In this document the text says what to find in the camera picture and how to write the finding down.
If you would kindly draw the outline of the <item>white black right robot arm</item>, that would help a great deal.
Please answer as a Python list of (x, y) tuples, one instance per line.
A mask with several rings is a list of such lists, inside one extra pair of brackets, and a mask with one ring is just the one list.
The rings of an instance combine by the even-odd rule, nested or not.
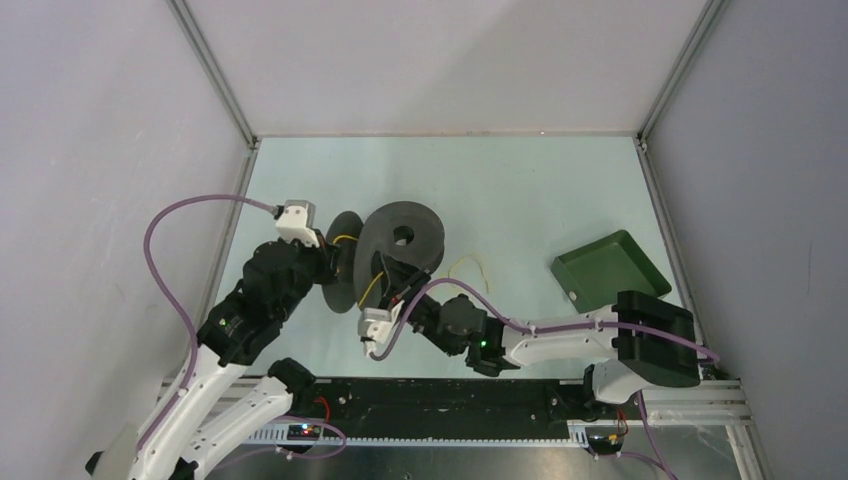
[(637, 291), (588, 313), (547, 322), (507, 318), (469, 285), (440, 303), (429, 292), (445, 284), (414, 268), (403, 282), (386, 281), (373, 306), (361, 306), (358, 335), (368, 358), (381, 361), (404, 327), (424, 336), (448, 356), (462, 355), (468, 368), (487, 377), (538, 363), (587, 360), (581, 402), (606, 418), (646, 387), (692, 388), (701, 382), (707, 350), (695, 338), (690, 311)]

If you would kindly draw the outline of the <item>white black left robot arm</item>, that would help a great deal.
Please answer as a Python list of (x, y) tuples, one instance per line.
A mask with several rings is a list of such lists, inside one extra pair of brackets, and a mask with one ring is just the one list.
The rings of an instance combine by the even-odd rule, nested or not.
[(215, 418), (230, 386), (281, 333), (315, 285), (333, 284), (340, 248), (282, 239), (257, 247), (242, 277), (211, 309), (197, 333), (197, 356), (142, 427), (124, 431), (85, 465), (94, 479), (204, 479), (250, 435), (316, 403), (315, 376), (292, 358), (278, 360), (252, 390)]

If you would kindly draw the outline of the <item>dark grey spool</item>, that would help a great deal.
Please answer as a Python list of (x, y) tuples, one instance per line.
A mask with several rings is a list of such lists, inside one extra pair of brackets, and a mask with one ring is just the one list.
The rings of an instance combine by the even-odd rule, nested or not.
[(445, 229), (428, 206), (413, 201), (385, 204), (375, 212), (378, 251), (429, 273), (440, 266), (445, 251)]
[(394, 201), (366, 218), (354, 211), (339, 213), (327, 239), (337, 249), (335, 279), (322, 287), (325, 304), (335, 313), (353, 308), (386, 308), (396, 282), (398, 257), (395, 229), (402, 225), (404, 203)]

